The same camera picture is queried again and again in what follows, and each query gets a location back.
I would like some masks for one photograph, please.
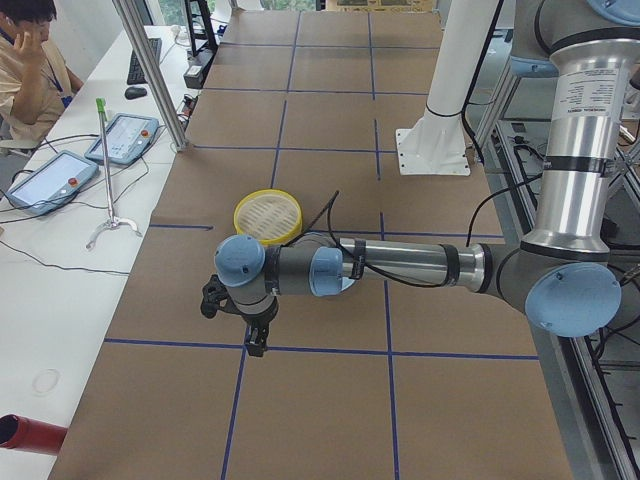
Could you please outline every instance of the label sticker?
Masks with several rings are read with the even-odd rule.
[[[616,99],[618,68],[596,68],[558,78],[552,120],[611,116]]]

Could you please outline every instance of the mesh lid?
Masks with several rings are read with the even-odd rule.
[[[234,225],[238,233],[251,235],[265,245],[284,243],[300,233],[302,212],[288,193],[260,190],[238,204]]]

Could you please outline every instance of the white table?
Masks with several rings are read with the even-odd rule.
[[[187,89],[182,79],[187,69],[186,51],[174,44],[168,27],[148,27],[147,33],[163,40],[161,70],[177,108],[185,93],[198,93]],[[148,86],[148,96],[124,98],[130,52],[131,45],[122,32],[48,139],[99,133],[96,97],[106,98],[111,114],[147,115],[164,123]],[[91,141],[54,146],[83,154]],[[116,213],[135,220],[143,234],[171,169],[174,150],[165,130],[145,155],[149,173],[116,203]],[[42,148],[27,168],[37,168],[52,155],[52,150]],[[138,161],[115,175],[114,197],[146,168]],[[113,167],[112,173],[118,170]],[[105,206],[104,182],[80,194],[77,200]],[[0,209],[7,208],[10,205],[2,200]],[[4,212],[0,213],[0,222],[26,216]],[[93,251],[85,249],[94,228],[107,218],[106,210],[70,204],[44,218],[5,224],[0,239],[45,263],[128,272],[142,243],[130,228],[105,232]],[[0,245],[0,415],[15,413],[58,425],[70,424],[126,280],[126,276],[45,268]],[[49,385],[40,385],[41,381]],[[45,479],[54,461],[52,456],[0,449],[0,478]]]

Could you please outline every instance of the keyboard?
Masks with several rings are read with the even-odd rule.
[[[155,54],[156,61],[160,63],[160,52],[162,51],[162,39],[160,38],[148,38],[151,50]],[[131,61],[129,62],[129,74],[127,75],[127,85],[137,85],[140,83],[147,83],[144,78],[144,72],[142,71],[142,65],[136,52],[131,52]]]

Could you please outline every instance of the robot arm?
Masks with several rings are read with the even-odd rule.
[[[608,323],[620,304],[620,286],[604,266],[540,256],[517,246],[422,245],[320,235],[292,246],[264,248],[247,235],[222,242],[218,271],[203,288],[202,313],[240,315],[249,326],[250,355],[267,350],[279,295],[337,295],[345,279],[393,278],[427,288],[462,286],[496,296],[535,325],[580,336]]]
[[[216,252],[218,275],[203,292],[205,316],[218,310],[241,315],[250,327],[249,354],[262,356],[278,295],[335,295],[343,275],[390,275],[496,296],[561,336],[606,325],[621,289],[604,266],[609,249],[599,232],[625,90],[640,59],[640,3],[520,0],[516,15],[519,65],[533,59],[533,71],[548,58],[559,74],[537,218],[520,245],[350,239],[336,245],[313,235],[264,249],[251,237],[234,236]]]

